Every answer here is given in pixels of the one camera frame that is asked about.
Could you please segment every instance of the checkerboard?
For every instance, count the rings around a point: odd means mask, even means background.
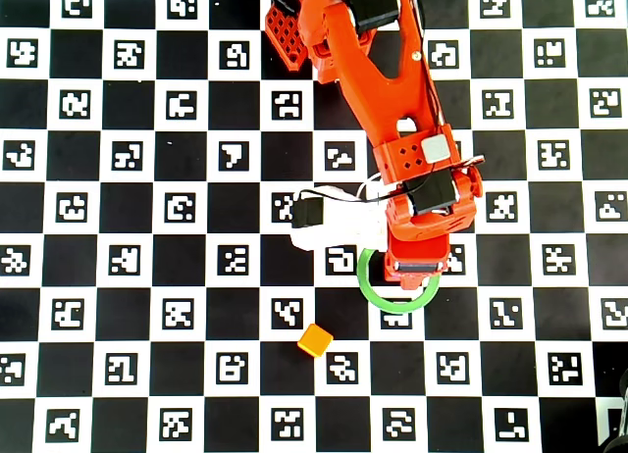
[[[474,226],[369,305],[291,194],[376,171],[267,0],[0,0],[0,452],[596,451],[628,368],[626,0],[422,0]],[[371,57],[394,76],[398,31]],[[385,295],[382,256],[373,284]],[[335,337],[312,359],[295,341]]]

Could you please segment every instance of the green ring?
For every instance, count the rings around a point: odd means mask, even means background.
[[[369,262],[371,256],[375,253],[373,249],[364,249],[360,254],[360,258],[357,261],[357,281],[360,285],[360,290],[364,297],[377,306],[385,313],[391,314],[405,314],[426,306],[434,296],[436,296],[439,290],[439,283],[441,282],[441,276],[436,275],[430,277],[430,282],[427,287],[415,299],[408,301],[407,303],[394,303],[377,294],[369,282]]]

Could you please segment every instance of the white square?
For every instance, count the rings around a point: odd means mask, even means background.
[[[102,29],[105,0],[50,0],[50,27],[61,29]],[[80,17],[91,8],[91,17]]]
[[[123,246],[110,258],[110,246]],[[151,234],[99,234],[96,286],[101,288],[146,288],[153,279]]]
[[[495,425],[495,409],[526,409],[528,411],[528,425],[524,430],[505,431],[505,434],[525,434],[528,441],[497,441]],[[482,424],[484,433],[484,451],[486,453],[528,453],[542,451],[541,446],[541,417],[538,397],[519,396],[486,396],[482,398]]]
[[[606,0],[600,0],[598,7],[588,7],[585,0],[573,0],[574,22],[578,28],[625,28],[626,27],[626,0],[613,0],[612,9],[609,17],[595,17],[592,15],[595,11],[602,9]]]
[[[368,177],[367,140],[366,132],[361,129],[315,130],[312,134],[314,181],[363,182]]]
[[[20,141],[21,144],[16,149],[10,147],[16,143],[5,144],[5,141]],[[28,141],[34,141],[34,150]],[[0,181],[46,181],[48,131],[45,129],[0,129],[0,154]],[[4,170],[5,159],[12,164],[10,170]]]
[[[596,397],[596,411],[598,417],[598,446],[602,445],[611,434],[615,432],[610,431],[610,425],[608,424],[608,411],[611,409],[622,410],[624,407],[624,400],[620,397]]]
[[[623,210],[616,210],[611,203],[608,207],[598,208],[596,193],[608,192],[607,198],[617,200],[617,206]],[[582,195],[585,210],[585,232],[588,234],[625,234],[628,233],[628,222],[614,221],[621,211],[628,207],[628,180],[584,180]]]
[[[88,451],[91,443],[91,397],[38,397],[35,399],[32,451],[37,453],[81,453]],[[78,410],[78,432],[69,430],[69,434],[78,435],[78,441],[63,443],[46,443],[46,432],[50,426],[47,423],[49,409]],[[61,425],[58,431],[64,431]]]
[[[9,40],[35,39],[37,46],[31,43],[22,44],[19,41],[10,43]],[[9,67],[9,59],[19,55],[18,66]],[[37,67],[28,65],[37,61]],[[0,28],[0,78],[48,78],[50,75],[50,30],[48,28]]]
[[[231,62],[221,69],[221,42],[230,41]],[[261,36],[251,29],[212,29],[209,31],[209,79],[210,80],[259,80],[261,78]]]
[[[486,113],[484,100],[490,102],[487,104],[489,108],[486,109]],[[522,78],[472,78],[471,126],[474,130],[525,129],[524,80]]]
[[[207,179],[217,183],[261,180],[260,131],[207,132]]]
[[[441,276],[441,287],[478,285],[478,251],[475,234],[455,232],[449,235],[448,270]]]
[[[549,353],[579,354],[582,385],[550,384]],[[596,397],[592,342],[537,340],[536,354],[539,397]]]
[[[173,8],[178,9],[179,15],[183,13],[196,14],[194,19],[179,18],[175,14],[169,16],[169,0],[155,0],[155,23],[157,29],[177,30],[207,30],[209,26],[209,0],[175,0]]]
[[[82,199],[85,194],[86,206]],[[48,181],[43,201],[45,234],[98,233],[100,183],[97,181]]]
[[[384,409],[394,409],[396,422],[385,423]],[[428,451],[427,409],[425,396],[372,396],[371,451],[382,453],[391,451],[394,453]],[[403,428],[409,427],[405,422],[406,417],[410,417],[413,421],[415,439],[390,440],[389,438],[394,435],[401,439],[399,434],[403,433]],[[388,438],[384,437],[385,429],[390,433]]]
[[[231,245],[246,249],[246,273],[225,273],[220,275],[218,265],[221,245]],[[207,284],[224,288],[256,288],[260,285],[260,234],[207,234],[207,254],[205,256]]]
[[[100,181],[152,183],[154,178],[155,131],[100,131]]]
[[[484,195],[475,200],[478,210],[475,216],[476,233],[530,233],[528,182],[524,180],[486,180],[483,181],[483,185]],[[493,203],[487,205],[488,192],[491,193]],[[512,192],[515,192],[516,201],[513,199]]]
[[[143,69],[139,68],[139,60],[143,60]],[[157,31],[105,29],[102,38],[102,78],[139,81],[157,78]]]
[[[259,184],[260,233],[290,234],[293,195],[313,187],[312,181],[261,181]]]
[[[470,33],[467,28],[425,30],[423,53],[428,57],[433,80],[471,78]]]
[[[275,100],[273,100],[273,92],[277,97]],[[314,129],[314,82],[312,80],[262,80],[259,94],[260,130],[311,131]],[[294,102],[294,95],[297,96],[297,100],[300,96],[300,104],[289,106],[289,104],[298,103]],[[285,119],[273,120],[274,106],[277,108],[278,115],[284,115]],[[300,114],[300,120],[292,118],[299,116],[297,112]]]
[[[38,340],[93,342],[96,339],[96,306],[95,287],[41,288]]]
[[[346,353],[357,353],[357,367],[344,357]],[[329,367],[345,366],[345,371],[331,371],[329,377],[350,379],[355,372],[357,383],[327,383]],[[371,394],[371,345],[368,340],[333,340],[320,358],[314,359],[314,393],[317,396],[368,396]]]
[[[551,272],[544,273],[543,246],[552,245],[574,245],[576,275],[569,275],[569,266],[573,265],[573,258],[568,260],[568,251],[564,251],[564,258],[556,252],[556,259],[553,257],[550,262]],[[537,287],[584,287],[589,286],[589,264],[587,260],[587,236],[584,233],[533,233],[530,234],[530,264],[532,269],[532,285]],[[567,274],[562,270],[567,267]]]
[[[579,129],[527,129],[529,181],[581,181]]]
[[[516,312],[508,314],[514,308]],[[492,313],[497,314],[497,318],[492,318]],[[532,286],[478,286],[478,325],[482,341],[534,341],[536,327]]]
[[[313,286],[261,286],[259,288],[259,339],[296,342],[314,323]],[[277,324],[273,328],[273,318]]]
[[[535,62],[535,40],[545,40],[537,46],[542,64]],[[575,28],[526,28],[523,41],[524,78],[576,78],[578,77],[578,49]]]
[[[204,287],[153,287],[150,296],[150,340],[205,341],[206,307]]]
[[[194,207],[194,213],[190,212],[188,206],[190,202]],[[204,234],[205,232],[207,232],[206,182],[156,181],[153,183],[153,233]]]
[[[61,100],[62,92],[66,92],[64,98],[68,101]],[[61,107],[67,115],[72,114],[72,116],[62,118]],[[102,80],[93,78],[51,78],[48,80],[49,131],[98,131],[100,129],[102,129]]]
[[[589,314],[594,342],[628,341],[628,288],[589,287]]]
[[[621,107],[621,117],[612,118],[607,105]],[[580,129],[623,129],[628,117],[627,77],[580,77],[578,78],[578,112]]]
[[[278,417],[278,422],[287,424],[284,427],[286,434],[302,437],[302,440],[292,438],[290,440],[273,440],[272,431],[275,426],[273,412]],[[290,421],[297,422],[296,415],[302,415],[302,429],[300,428],[300,431],[294,431],[289,425]],[[316,398],[314,396],[260,397],[259,435],[259,451],[313,453],[316,451]]]
[[[26,267],[24,267],[24,269],[28,270],[28,275],[25,275],[23,270],[19,274],[13,272],[10,276],[0,277],[0,288],[39,288],[41,286],[41,267],[43,262],[43,234],[0,233],[0,245],[30,246],[30,259],[26,262]],[[26,259],[24,255],[22,257],[24,265]],[[8,255],[3,254],[0,258],[8,258]]]
[[[150,342],[96,341],[92,380],[93,397],[148,397]],[[121,380],[125,384],[112,383],[115,380]]]
[[[486,0],[484,2],[491,4],[488,10],[496,16],[482,18],[482,0],[469,0],[469,27],[471,29],[513,29],[523,26],[521,0]],[[509,17],[499,17],[500,13],[507,15],[507,8],[510,11]]]
[[[37,396],[37,366],[39,344],[37,342],[0,342],[0,355],[24,355],[24,364],[15,367],[23,371],[16,378],[24,378],[24,386],[0,385],[0,399],[28,399]]]
[[[259,396],[259,373],[259,341],[214,340],[205,344],[205,396]]]
[[[178,92],[168,98],[168,92]],[[196,95],[195,106],[187,106]],[[207,80],[155,80],[155,130],[156,131],[207,131],[209,115],[209,83]],[[194,108],[196,119],[184,115]]]
[[[472,340],[426,340],[425,350],[425,393],[428,396],[466,397],[482,396],[482,368],[480,365],[480,342]],[[447,374],[447,366],[443,366],[437,354],[466,353],[466,361],[458,359],[456,363],[465,363],[454,372],[451,364],[451,373],[454,377],[467,379],[468,383],[439,384],[438,374]]]
[[[162,409],[191,409],[191,441],[160,441]],[[205,398],[202,396],[151,396],[148,398],[148,426],[146,451],[171,453],[181,449],[189,453],[203,453],[205,425]]]

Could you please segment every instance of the small orange block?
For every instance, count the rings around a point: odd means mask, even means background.
[[[325,353],[325,350],[330,346],[332,340],[334,340],[334,336],[329,332],[315,324],[310,324],[310,327],[307,328],[296,344],[301,350],[318,358]]]

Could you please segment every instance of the black square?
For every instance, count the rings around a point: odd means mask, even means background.
[[[43,285],[94,286],[96,237],[46,235],[43,241]]]
[[[38,44],[37,38],[8,38],[7,68],[36,68]]]
[[[46,128],[47,106],[46,80],[0,79],[0,127]]]
[[[37,396],[90,396],[93,351],[93,343],[40,343]]]
[[[316,324],[335,340],[367,340],[368,302],[359,288],[316,288]]]
[[[259,29],[259,0],[211,0],[210,29]]]
[[[423,342],[371,342],[371,394],[425,395]]]
[[[262,180],[311,179],[311,132],[262,132]]]
[[[101,183],[100,232],[150,232],[152,183]]]
[[[469,80],[435,80],[434,85],[453,129],[471,128],[471,90]]]
[[[625,130],[583,130],[581,137],[584,180],[628,178]]]
[[[473,131],[473,152],[484,154],[480,166],[484,180],[525,180],[525,131]]]
[[[0,453],[30,453],[32,448],[32,425],[34,399],[0,400],[0,424],[2,441]]]
[[[98,180],[98,131],[48,131],[48,180]]]
[[[421,0],[429,28],[468,28],[469,0]]]
[[[482,342],[482,394],[536,396],[534,342]]]
[[[151,396],[203,395],[203,342],[153,342]]]
[[[626,342],[594,342],[593,365],[596,377],[596,396],[620,396],[619,380],[626,370]]]
[[[98,288],[96,340],[148,340],[149,288]]]
[[[43,183],[0,183],[0,232],[41,232]]]
[[[587,288],[534,288],[538,340],[591,340]]]
[[[207,133],[155,133],[155,180],[205,181],[206,162]]]
[[[259,129],[259,82],[209,82],[209,129]]]
[[[628,46],[625,29],[577,30],[580,77],[628,76]]]
[[[154,28],[155,0],[105,0],[105,28]]]
[[[207,197],[208,232],[259,232],[259,183],[209,183]]]
[[[38,327],[39,289],[0,289],[0,341],[35,341]]]
[[[258,339],[259,289],[207,288],[207,340]]]
[[[526,127],[578,127],[575,78],[526,80]]]
[[[596,399],[540,398],[543,451],[596,451],[598,429]],[[565,435],[566,431],[577,435]]]
[[[441,288],[425,307],[426,340],[478,340],[475,288]]]
[[[528,189],[530,190],[530,231],[584,231],[582,185],[579,181],[536,181],[528,183]]]
[[[146,449],[148,399],[95,398],[92,411],[91,451],[127,453]]]
[[[103,82],[103,129],[152,129],[155,82]]]
[[[0,0],[0,26],[50,26],[50,0]]]
[[[523,77],[520,29],[472,29],[473,78]]]
[[[292,245],[288,235],[261,236],[262,286],[312,286],[314,256]]]
[[[430,451],[483,451],[482,399],[428,397]]]
[[[574,26],[573,0],[522,0],[523,27]]]
[[[157,31],[157,78],[207,78],[207,31]]]
[[[204,286],[205,236],[153,236],[153,286]]]
[[[50,76],[101,78],[102,31],[53,29],[50,33]]]
[[[480,285],[529,286],[532,283],[529,235],[478,234],[476,240]]]
[[[627,245],[626,234],[587,234],[591,286],[628,285]]]
[[[361,129],[335,82],[314,82],[314,129]]]
[[[284,61],[282,61],[282,58],[277,55],[277,50],[268,38],[266,31],[260,31],[260,35],[262,38],[262,80],[312,79],[312,62],[309,58],[305,58],[301,69],[297,72],[289,71]],[[318,82],[315,82],[315,92],[317,85],[320,86]]]
[[[259,397],[205,398],[205,451],[259,451]]]
[[[368,397],[317,397],[317,451],[369,451],[369,405]]]

